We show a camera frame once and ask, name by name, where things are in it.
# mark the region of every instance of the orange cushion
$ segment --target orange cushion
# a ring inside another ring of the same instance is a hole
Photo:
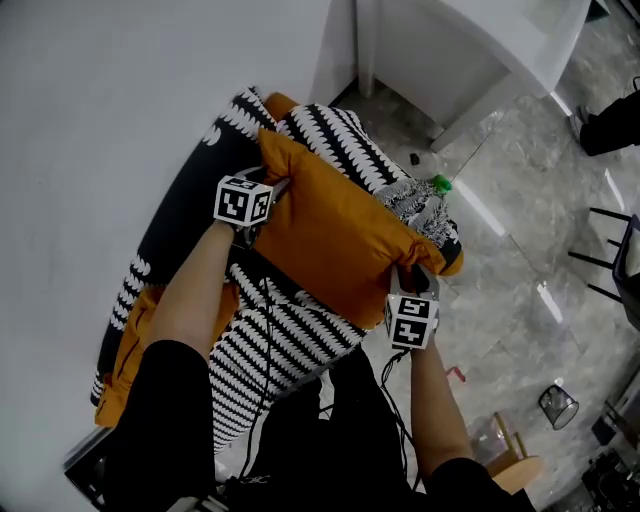
[[[260,130],[268,184],[291,178],[255,249],[299,286],[364,329],[384,318],[391,265],[439,274],[438,248],[304,146]]]
[[[289,98],[289,96],[285,96],[280,92],[274,92],[267,98],[267,101],[264,102],[264,107],[267,109],[267,112],[269,112],[271,117],[276,121],[281,121],[289,110],[297,106],[298,104]]]
[[[118,424],[127,404],[131,384],[138,374],[143,347],[146,346],[144,340],[163,291],[163,288],[145,288],[133,305],[120,340],[113,373],[105,377],[104,392],[96,409],[96,425],[115,427]],[[235,284],[227,283],[222,288],[220,311],[213,329],[211,346],[220,338],[238,309],[238,293],[238,286]]]

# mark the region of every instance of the chair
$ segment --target chair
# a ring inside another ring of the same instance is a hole
[[[518,454],[500,413],[495,413],[493,417],[507,449],[485,467],[494,482],[509,494],[515,494],[529,485],[542,472],[542,459],[538,456],[529,456],[520,434],[516,432],[513,437],[520,449],[520,454]]]
[[[636,329],[640,330],[640,274],[629,277],[625,270],[625,261],[627,259],[627,253],[629,252],[629,240],[631,239],[631,234],[634,229],[640,230],[640,220],[638,220],[637,215],[629,217],[622,213],[610,212],[600,208],[591,208],[591,211],[627,222],[627,229],[625,230],[621,242],[616,242],[611,239],[607,240],[611,245],[618,247],[618,253],[613,260],[613,263],[592,258],[591,256],[585,256],[584,254],[579,254],[573,251],[569,251],[569,256],[611,270],[613,282],[618,289],[618,293],[620,294],[619,296],[608,292],[607,290],[603,290],[593,284],[587,284],[587,286],[592,290],[601,293],[605,297],[609,297],[612,300],[620,302],[624,306],[629,323]]]

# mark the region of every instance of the black wire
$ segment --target black wire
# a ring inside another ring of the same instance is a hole
[[[269,394],[269,381],[271,380],[271,341],[273,336],[271,334],[271,323],[269,322],[269,315],[271,314],[271,296],[269,295],[269,285],[267,283],[267,278],[264,278],[264,297],[267,304],[267,311],[265,312],[265,319],[267,320],[267,371],[265,376],[264,390],[262,391],[262,396],[260,397],[260,405],[258,405],[258,409],[253,416],[253,421],[251,422],[251,429],[249,430],[249,440],[247,443],[247,458],[244,461],[244,466],[242,466],[242,471],[240,471],[239,480],[244,478],[245,471],[249,466],[249,462],[251,461],[251,443],[253,441],[253,431],[256,428],[256,424],[258,423],[258,418],[260,417],[260,413],[262,412],[262,408],[264,406],[264,401],[266,396]]]
[[[409,353],[409,349],[403,350],[402,352],[398,352],[397,354],[394,354],[391,357],[391,359],[389,359],[389,361],[387,362],[385,367],[382,369],[382,374],[380,376],[380,389],[382,389],[384,394],[387,396],[387,399],[389,400],[389,403],[390,403],[391,408],[393,409],[393,413],[395,415],[396,424],[398,425],[398,427],[400,429],[400,449],[402,450],[402,471],[404,472],[405,479],[408,476],[407,475],[407,473],[408,473],[407,451],[406,451],[405,446],[404,446],[405,440],[408,440],[409,443],[411,443],[411,446],[413,447],[414,451],[415,451],[415,445],[413,444],[413,437],[411,437],[411,434],[407,430],[407,427],[404,424],[404,421],[402,420],[402,415],[400,414],[400,411],[398,410],[398,407],[396,406],[396,402],[393,400],[393,397],[391,396],[391,393],[389,393],[389,390],[387,389],[387,380],[389,379],[389,376],[391,375],[391,370],[393,370],[393,366],[396,363],[400,362],[400,360],[404,356],[406,356],[408,353]],[[416,475],[416,479],[413,482],[412,490],[415,491],[418,488],[418,483],[419,482],[420,482],[420,473],[418,472],[418,474]]]

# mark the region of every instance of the shoe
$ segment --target shoe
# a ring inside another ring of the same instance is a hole
[[[571,133],[573,133],[575,139],[580,142],[580,132],[582,131],[584,123],[578,118],[578,116],[569,116],[567,119],[569,120],[569,128],[571,128]]]
[[[576,109],[576,116],[578,116],[578,119],[580,119],[584,124],[589,124],[589,119],[592,115],[593,113],[589,110],[589,107],[585,105],[578,105],[578,108]]]

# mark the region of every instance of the wooden stool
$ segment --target wooden stool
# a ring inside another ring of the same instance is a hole
[[[494,418],[507,444],[507,450],[487,464],[486,468],[494,482],[508,493],[515,494],[542,472],[542,459],[537,456],[529,457],[520,434],[515,433],[514,438],[522,453],[520,458],[500,413],[495,413]]]

